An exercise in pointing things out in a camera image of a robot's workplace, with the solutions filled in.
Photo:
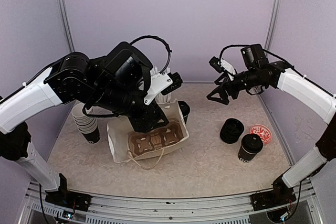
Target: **white paper bag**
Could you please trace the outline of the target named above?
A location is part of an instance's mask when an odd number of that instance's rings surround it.
[[[172,103],[160,104],[160,107],[168,120],[177,119],[183,134],[183,138],[176,144],[163,147],[164,150],[154,150],[151,152],[144,153],[140,156],[134,157],[134,160],[141,160],[151,157],[162,156],[163,154],[168,154],[179,148],[182,148],[186,140],[189,138],[189,132],[186,129],[182,112],[180,110],[177,99]],[[109,146],[113,156],[113,160],[116,163],[127,163],[132,160],[129,156],[129,144],[128,144],[128,133],[134,132],[134,129],[126,116],[120,116],[118,118],[112,118],[107,124],[107,132],[109,139]]]

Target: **black robot arm segment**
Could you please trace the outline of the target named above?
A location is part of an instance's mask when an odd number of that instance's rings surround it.
[[[155,100],[146,104],[144,99],[151,86],[152,68],[153,65],[141,51],[122,42],[108,55],[97,59],[90,60],[79,52],[68,54],[54,64],[45,83],[63,103],[79,100],[85,103],[86,109],[102,107],[113,112],[109,117],[125,115],[135,131],[148,132],[168,124]],[[179,74],[174,76],[170,85],[164,83],[164,89],[170,88],[170,92],[182,84]]]
[[[232,74],[225,68],[225,60],[220,62],[216,57],[210,60],[210,65],[223,74],[215,81],[218,87],[207,96],[209,100],[228,105],[228,98],[237,99],[241,90],[249,92],[254,87],[277,88],[280,74],[290,68],[283,61],[269,63],[260,44],[245,47],[241,52],[248,71]]]

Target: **white paper cup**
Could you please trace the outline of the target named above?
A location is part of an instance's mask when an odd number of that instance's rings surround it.
[[[95,124],[97,124],[97,122],[95,120],[93,120],[91,123],[86,124],[86,125],[78,125],[77,124],[77,128],[80,129],[80,130],[82,130],[82,131],[85,131],[85,129],[88,129],[88,128],[92,127]]]
[[[83,107],[84,107],[84,103],[78,103],[77,105],[75,105],[72,110],[71,110],[71,114],[73,116],[73,118],[80,120],[80,119],[85,119],[87,118],[86,115],[83,114]],[[86,111],[87,114],[90,114],[93,112],[92,107]]]
[[[88,127],[88,128],[78,128],[78,130],[83,133],[83,134],[89,134],[91,132],[93,132],[96,128],[98,127],[97,122],[95,122],[92,126]]]
[[[86,125],[86,124],[92,123],[92,121],[94,121],[95,118],[88,118],[86,120],[77,120],[77,119],[73,119],[73,120],[75,121],[77,125]]]

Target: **red patterned lid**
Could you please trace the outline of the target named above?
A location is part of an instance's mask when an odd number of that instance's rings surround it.
[[[257,134],[260,136],[264,145],[270,143],[272,140],[272,133],[266,126],[260,124],[253,125],[249,132],[250,134]]]

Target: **black cable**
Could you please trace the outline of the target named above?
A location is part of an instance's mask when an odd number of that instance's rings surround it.
[[[139,40],[142,40],[142,39],[155,39],[155,40],[160,41],[160,42],[166,47],[166,50],[167,50],[167,52],[168,52],[168,59],[167,59],[166,65],[165,65],[165,66],[163,67],[163,69],[160,71],[160,73],[163,73],[163,72],[167,69],[167,67],[168,67],[168,65],[169,65],[169,63],[170,63],[170,58],[171,58],[171,52],[172,52],[172,50],[170,49],[168,43],[167,43],[164,39],[162,39],[162,38],[160,38],[160,37],[158,37],[158,36],[144,35],[144,36],[141,36],[141,37],[135,39],[135,40],[132,41],[130,44],[132,45],[132,44],[134,44],[134,43],[136,43],[136,42],[138,42]]]
[[[286,61],[284,58],[276,55],[276,54],[273,54],[272,52],[266,50],[266,49],[263,49],[264,52],[274,56],[275,58],[278,58],[279,60],[282,60],[284,63],[288,64],[290,66],[290,68],[295,72],[297,73],[299,76],[301,77],[304,77],[303,74],[301,74],[298,70],[295,69],[295,67],[290,64],[288,61]],[[313,82],[312,80],[308,79],[307,77],[304,77],[307,81],[309,81],[311,84],[315,85],[316,87],[318,87],[319,89],[323,90],[325,93],[327,93],[328,95],[330,95],[331,97],[333,97],[333,94],[330,93],[328,90],[324,89],[323,87],[321,87],[320,85],[316,84],[315,82]]]
[[[29,85],[32,81],[34,81],[36,79],[36,77],[38,77],[43,71],[45,71],[46,69],[50,68],[53,64],[53,63],[50,63],[48,64],[47,66],[45,66],[44,68],[42,68],[37,74],[35,74],[29,81],[27,81],[27,85]],[[16,93],[20,92],[22,89],[24,89],[25,87],[24,86],[21,86],[20,88],[18,88],[17,90],[15,90],[13,93],[11,93],[9,96],[7,96],[6,98],[2,99],[0,101],[0,104],[4,103],[5,101],[7,101],[9,98],[11,98],[12,96],[14,96]]]
[[[277,221],[277,222],[272,221],[273,223],[286,223],[286,221],[288,221],[290,218],[293,217],[293,215],[295,214],[295,212],[296,212],[296,210],[298,209],[298,206],[299,206],[299,201],[300,201],[300,196],[301,196],[301,186],[302,186],[302,181],[300,182],[298,202],[297,202],[296,205],[295,205],[294,211],[291,213],[291,215],[290,215],[287,219],[280,220],[280,221]]]
[[[47,224],[49,224],[49,222],[47,220],[47,216],[44,213],[43,202],[42,202],[42,186],[41,186],[41,184],[40,184],[40,204],[41,204],[41,210],[42,210],[42,214],[43,214],[44,220],[46,221]]]
[[[83,106],[82,112],[84,115],[86,115],[88,118],[116,118],[119,116],[118,114],[88,114],[86,112],[85,106]]]
[[[222,59],[222,55],[226,49],[231,48],[231,47],[248,47],[248,46],[250,45],[229,45],[229,46],[224,47],[219,54],[219,61]]]
[[[302,186],[302,181],[300,182],[300,187],[299,187],[298,202],[296,203],[295,208],[294,208],[294,211],[291,213],[291,215],[290,215],[287,219],[285,219],[285,222],[286,222],[287,220],[289,220],[290,218],[292,218],[293,215],[295,214],[296,210],[298,209],[299,201],[300,201],[300,196],[301,196],[301,186]]]

